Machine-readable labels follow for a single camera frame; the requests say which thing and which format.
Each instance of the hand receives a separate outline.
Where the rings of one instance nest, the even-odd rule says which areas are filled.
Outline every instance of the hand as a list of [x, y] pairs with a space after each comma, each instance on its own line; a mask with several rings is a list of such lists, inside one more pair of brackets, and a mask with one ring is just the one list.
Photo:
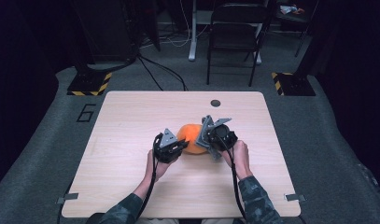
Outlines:
[[[152, 150], [148, 152], [147, 157], [147, 166], [146, 166], [146, 173], [144, 174], [143, 180], [140, 182], [140, 184], [137, 186], [137, 188], [134, 190], [134, 194], [139, 196], [141, 199], [145, 199], [149, 185], [151, 184], [152, 179], [152, 172], [153, 172], [153, 156], [152, 156]], [[163, 175], [166, 173], [167, 168], [175, 161], [172, 161], [170, 163], [163, 163], [159, 162], [156, 170], [156, 176], [155, 176], [155, 182], [157, 182]]]
[[[230, 149], [231, 155], [233, 156], [233, 162], [235, 163], [236, 168], [236, 175], [239, 178], [239, 180], [244, 179], [250, 175], [253, 175], [253, 173], [250, 171], [250, 165], [248, 161], [248, 148], [247, 144], [242, 141], [238, 140], [233, 148]], [[224, 158], [224, 160], [228, 163], [228, 165], [231, 167], [231, 158], [228, 154], [228, 151], [221, 152], [221, 156]]]

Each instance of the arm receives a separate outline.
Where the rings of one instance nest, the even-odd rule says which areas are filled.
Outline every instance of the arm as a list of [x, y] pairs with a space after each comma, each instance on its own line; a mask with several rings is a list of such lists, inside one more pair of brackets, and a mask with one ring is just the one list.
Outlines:
[[[228, 165], [231, 159], [227, 151], [221, 153]], [[254, 177], [249, 167], [248, 148], [243, 141], [237, 141], [233, 146], [233, 162], [236, 175], [239, 178], [239, 189], [245, 204], [246, 223], [283, 223], [268, 193]]]
[[[128, 195], [125, 199], [118, 204], [110, 208], [100, 220], [101, 224], [114, 224], [114, 223], [135, 223], [137, 216], [140, 212], [143, 200], [147, 196], [148, 188], [152, 178], [152, 150], [148, 152], [148, 160], [146, 173], [143, 180], [137, 186], [137, 188]], [[157, 172], [155, 182], [157, 182], [166, 172], [167, 168], [173, 163], [159, 163], [157, 166]]]

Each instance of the yellow and black hazard tape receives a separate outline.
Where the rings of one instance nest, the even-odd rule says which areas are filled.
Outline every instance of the yellow and black hazard tape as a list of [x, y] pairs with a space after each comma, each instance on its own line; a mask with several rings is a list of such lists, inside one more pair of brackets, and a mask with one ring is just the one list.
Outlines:
[[277, 94], [285, 95], [282, 89], [282, 85], [280, 84], [278, 75], [292, 76], [292, 73], [272, 73], [272, 78], [274, 79], [274, 86], [276, 87]]
[[68, 91], [67, 95], [77, 95], [77, 96], [85, 96], [85, 95], [102, 95], [107, 88], [108, 81], [111, 79], [112, 73], [108, 73], [103, 80], [102, 85], [100, 86], [98, 91]]

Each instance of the camouflage jacket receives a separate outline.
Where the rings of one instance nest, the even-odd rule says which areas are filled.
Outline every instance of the camouflage jacket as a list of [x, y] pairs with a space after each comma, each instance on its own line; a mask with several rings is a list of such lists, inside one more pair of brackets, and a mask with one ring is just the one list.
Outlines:
[[[242, 179], [238, 185], [245, 204], [246, 223], [283, 223], [279, 214], [274, 210], [267, 192], [253, 175]], [[103, 215], [100, 223], [133, 224], [136, 222], [142, 203], [143, 201], [132, 193], [110, 208]]]

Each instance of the gray carpet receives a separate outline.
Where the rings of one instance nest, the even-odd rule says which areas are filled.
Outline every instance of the gray carpet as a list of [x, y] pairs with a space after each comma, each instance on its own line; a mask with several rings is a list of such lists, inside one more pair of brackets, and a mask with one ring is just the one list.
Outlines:
[[[147, 47], [141, 54], [165, 65], [185, 80], [190, 91], [260, 91], [264, 94], [307, 223], [380, 223], [380, 193], [371, 184], [350, 146], [336, 128], [323, 90], [309, 77], [317, 96], [279, 96], [272, 72], [294, 72], [310, 41], [298, 58], [298, 38], [268, 35], [261, 51], [253, 87], [249, 69], [212, 68], [206, 80], [207, 36], [198, 42], [195, 62], [188, 61], [190, 42], [183, 47], [162, 44], [162, 51]], [[182, 91], [181, 83], [158, 67], [146, 63], [165, 91]], [[103, 68], [116, 64], [98, 64]], [[33, 138], [0, 184], [0, 223], [56, 223], [58, 197], [64, 195], [76, 174], [82, 153], [106, 93], [101, 96], [67, 96], [76, 71], [57, 74], [60, 88]], [[136, 62], [113, 73], [106, 91], [159, 91], [143, 65]], [[76, 122], [85, 104], [94, 114], [90, 122]], [[302, 223], [298, 217], [286, 223]], [[61, 218], [61, 223], [85, 223], [84, 218]]]

